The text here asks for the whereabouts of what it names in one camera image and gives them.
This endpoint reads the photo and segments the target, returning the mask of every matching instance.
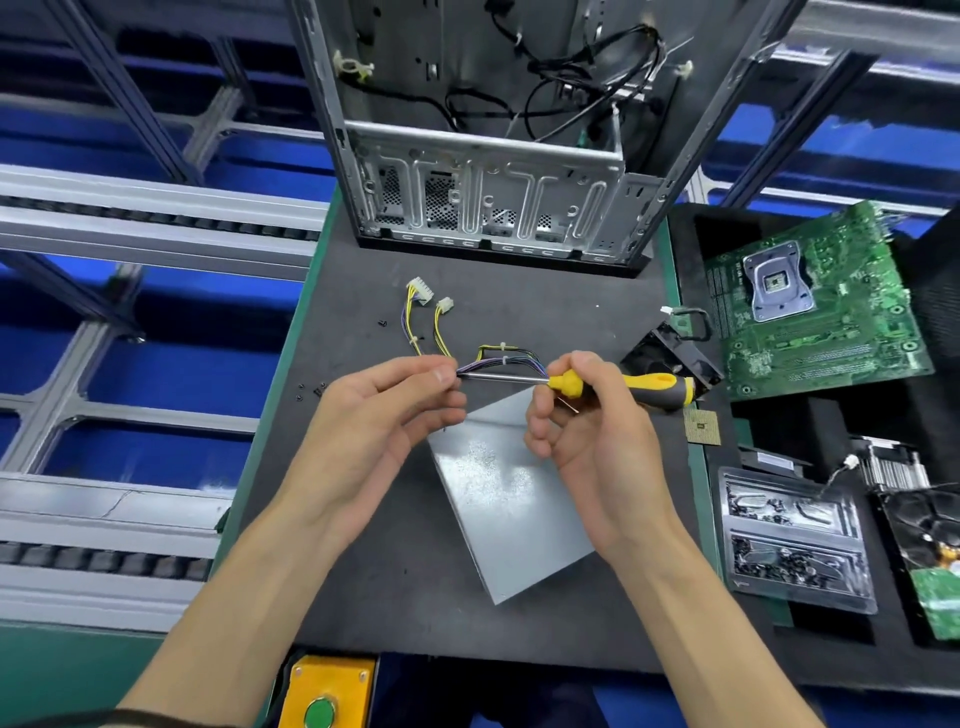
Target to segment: person's right hand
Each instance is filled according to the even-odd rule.
[[[593,352],[573,352],[547,367],[551,376],[572,369],[599,401],[574,400],[573,415],[540,385],[527,408],[523,440],[539,457],[552,457],[590,541],[607,561],[638,545],[650,526],[676,518],[650,416],[634,402],[615,364]]]

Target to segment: yellow and black screwdriver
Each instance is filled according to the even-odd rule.
[[[521,384],[546,384],[550,389],[564,397],[576,400],[592,392],[580,376],[572,369],[559,376],[522,376],[494,375],[486,372],[463,372],[460,379],[478,379],[481,381],[511,381]],[[693,401],[695,390],[693,379],[689,376],[671,374],[652,374],[641,376],[623,376],[634,401],[649,404],[660,409],[680,409]]]

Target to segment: screwdriver handle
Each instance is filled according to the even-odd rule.
[[[695,390],[693,379],[671,374],[652,374],[641,376],[623,376],[634,401],[649,404],[660,409],[680,409],[693,401]],[[559,376],[552,376],[547,382],[550,389],[572,400],[582,397],[589,387],[572,369]]]

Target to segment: green button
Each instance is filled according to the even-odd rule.
[[[336,717],[336,707],[329,697],[318,697],[303,714],[303,728],[330,728]]]

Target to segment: person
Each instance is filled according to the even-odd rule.
[[[442,356],[400,358],[328,387],[273,501],[120,708],[253,724],[326,575],[411,448],[467,415],[455,367]],[[822,726],[680,523],[657,434],[617,367],[573,352],[548,373],[568,369],[598,402],[580,402],[573,415],[538,386],[524,440],[556,463],[590,540],[636,608],[687,725]]]

